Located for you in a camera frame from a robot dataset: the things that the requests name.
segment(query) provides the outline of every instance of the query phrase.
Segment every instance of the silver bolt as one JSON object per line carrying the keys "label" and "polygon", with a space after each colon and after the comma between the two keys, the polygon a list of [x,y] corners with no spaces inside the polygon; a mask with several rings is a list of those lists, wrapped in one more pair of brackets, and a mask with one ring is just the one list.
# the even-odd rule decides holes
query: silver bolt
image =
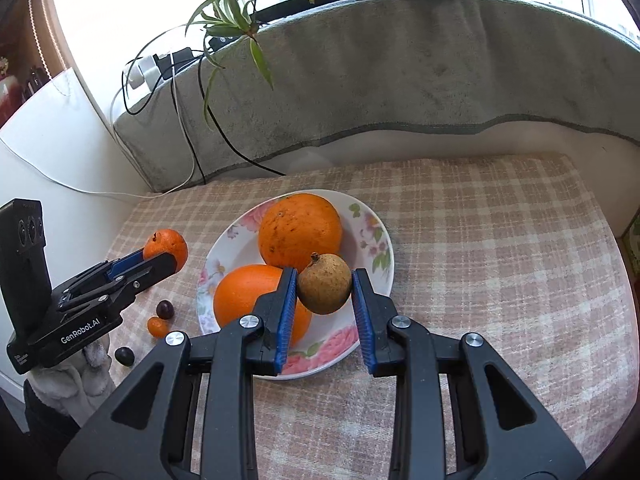
{"label": "silver bolt", "polygon": [[469,346],[482,346],[482,343],[484,343],[484,339],[482,339],[482,336],[480,334],[470,332],[465,335],[465,343]]}
{"label": "silver bolt", "polygon": [[260,318],[254,316],[253,314],[249,314],[248,316],[243,316],[240,318],[240,325],[244,328],[254,328],[258,326],[260,323]]}
{"label": "silver bolt", "polygon": [[182,332],[169,332],[164,340],[169,346],[178,346],[184,341],[184,334]]}
{"label": "silver bolt", "polygon": [[407,316],[393,316],[391,324],[396,328],[408,328],[411,320]]}

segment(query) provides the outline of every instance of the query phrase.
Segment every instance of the black olive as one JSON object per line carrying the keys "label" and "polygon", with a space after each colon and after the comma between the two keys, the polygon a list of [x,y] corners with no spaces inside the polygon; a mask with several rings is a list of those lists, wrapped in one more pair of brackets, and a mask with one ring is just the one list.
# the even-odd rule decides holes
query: black olive
{"label": "black olive", "polygon": [[115,355],[116,361],[124,366],[133,366],[133,363],[136,360],[133,350],[128,346],[121,346],[113,355]]}
{"label": "black olive", "polygon": [[156,307],[156,315],[160,319],[171,319],[174,316],[174,306],[169,300],[162,300]]}

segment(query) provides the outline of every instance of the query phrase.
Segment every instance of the plaid tablecloth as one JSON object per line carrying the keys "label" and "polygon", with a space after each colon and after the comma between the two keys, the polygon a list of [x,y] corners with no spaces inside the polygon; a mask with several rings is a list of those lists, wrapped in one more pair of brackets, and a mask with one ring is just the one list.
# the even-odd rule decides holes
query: plaid tablecloth
{"label": "plaid tablecloth", "polygon": [[[312,188],[348,193],[382,218],[395,251],[392,298],[401,313],[434,333],[482,333],[587,463],[604,450],[636,401],[638,327],[612,233],[564,155],[379,163],[213,182],[143,202],[108,257],[142,247],[165,227],[184,235],[190,257],[123,312],[111,352],[129,346],[139,362],[154,345],[146,320],[165,298],[176,309],[173,327],[199,335],[196,282],[218,236],[263,200]],[[127,369],[114,362],[111,373],[119,383]],[[359,351],[303,380],[255,381],[260,478],[386,478],[394,384],[370,378]],[[451,470],[450,424],[447,441]],[[194,448],[197,468],[199,440]]]}

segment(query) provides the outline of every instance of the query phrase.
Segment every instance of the gloved hand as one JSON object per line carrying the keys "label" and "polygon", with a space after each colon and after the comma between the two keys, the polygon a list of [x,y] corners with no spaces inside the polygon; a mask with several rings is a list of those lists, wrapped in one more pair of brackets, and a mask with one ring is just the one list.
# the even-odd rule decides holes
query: gloved hand
{"label": "gloved hand", "polygon": [[108,351],[109,335],[105,334],[59,365],[34,368],[27,379],[44,404],[71,416],[82,427],[115,389]]}

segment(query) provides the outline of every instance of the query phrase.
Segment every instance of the white plate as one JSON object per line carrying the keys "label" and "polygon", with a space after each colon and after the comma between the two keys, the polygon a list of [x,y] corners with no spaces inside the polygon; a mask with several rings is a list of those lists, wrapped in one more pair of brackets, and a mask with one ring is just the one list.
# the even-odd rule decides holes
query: white plate
{"label": "white plate", "polygon": [[[263,264],[258,250],[258,229],[273,203],[296,193],[324,197],[335,207],[342,221],[340,256],[351,269],[367,269],[373,290],[389,296],[394,280],[394,250],[389,234],[378,215],[357,198],[328,189],[307,189],[287,193],[262,202],[244,213],[218,238],[200,273],[195,306],[203,334],[218,332],[213,314],[213,294],[223,276],[238,267]],[[278,377],[297,379],[318,373],[344,359],[360,342],[351,299],[328,316],[314,314],[305,336],[289,348],[284,370]]]}

